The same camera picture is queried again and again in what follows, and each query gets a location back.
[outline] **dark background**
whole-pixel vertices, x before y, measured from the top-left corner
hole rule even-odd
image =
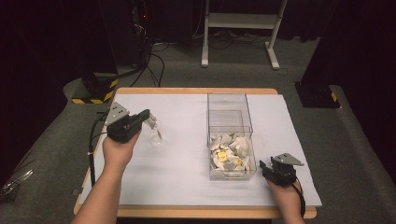
[[[222,12],[243,8],[245,13],[261,13],[278,5],[278,1],[269,0],[266,7],[257,7],[260,2],[227,1],[223,5],[219,0],[211,1],[211,8]],[[80,39],[82,43],[78,43],[85,46],[81,57],[86,60],[86,54],[101,49],[103,52],[96,55],[114,63],[98,3],[93,0],[71,3],[73,7],[61,0],[0,3],[1,96],[5,100],[1,106],[1,184],[63,110],[68,100],[63,86],[81,77],[83,65],[78,65],[65,48],[67,27],[75,27],[77,33],[83,29],[74,26],[73,22],[78,21],[70,21],[70,13],[81,13],[81,19],[91,27],[89,32],[85,30],[86,34],[97,34],[92,35],[95,41],[84,39],[86,36]],[[189,44],[199,23],[197,12],[201,1],[152,0],[151,3],[155,34]],[[300,36],[303,41],[321,37],[302,83],[314,87],[336,84],[343,88],[363,131],[394,182],[396,174],[391,164],[396,158],[396,122],[392,113],[396,104],[395,9],[394,3],[387,0],[289,0],[278,35],[284,39]]]

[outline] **transparent container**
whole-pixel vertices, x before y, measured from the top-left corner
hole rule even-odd
[[[244,93],[207,95],[211,180],[249,180],[256,173],[253,129]]]

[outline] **black stand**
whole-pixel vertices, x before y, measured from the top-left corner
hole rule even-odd
[[[96,80],[79,83],[72,96],[75,104],[104,104],[113,95],[118,79],[114,77],[96,77]]]
[[[314,87],[311,85],[302,85],[300,82],[295,82],[294,87],[300,96],[303,107],[310,108],[340,108],[337,97],[327,87]]]

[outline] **white tabletop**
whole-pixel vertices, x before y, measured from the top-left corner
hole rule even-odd
[[[163,126],[163,142],[157,147],[149,143],[149,135],[141,133],[122,179],[120,204],[275,205],[260,167],[249,181],[209,180],[206,99],[206,94],[116,95],[115,102],[130,110],[131,115],[150,109]],[[257,166],[259,160],[269,164],[271,156],[284,152],[293,155],[305,164],[294,168],[306,205],[321,206],[283,96],[248,94],[247,100]],[[104,166],[103,138],[96,149],[96,177]],[[81,204],[91,190],[90,178],[87,179]]]

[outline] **black curtain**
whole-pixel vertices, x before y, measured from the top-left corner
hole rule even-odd
[[[62,45],[60,1],[2,1],[0,184],[67,103],[63,87],[79,77]]]
[[[343,88],[354,114],[396,183],[396,3],[339,1],[302,85]]]
[[[301,17],[297,35],[303,41],[316,39],[321,37],[325,32],[328,23],[332,17],[332,13],[337,6],[338,0],[304,0],[293,1],[294,5],[304,4],[304,9],[299,15],[295,15],[295,20]]]

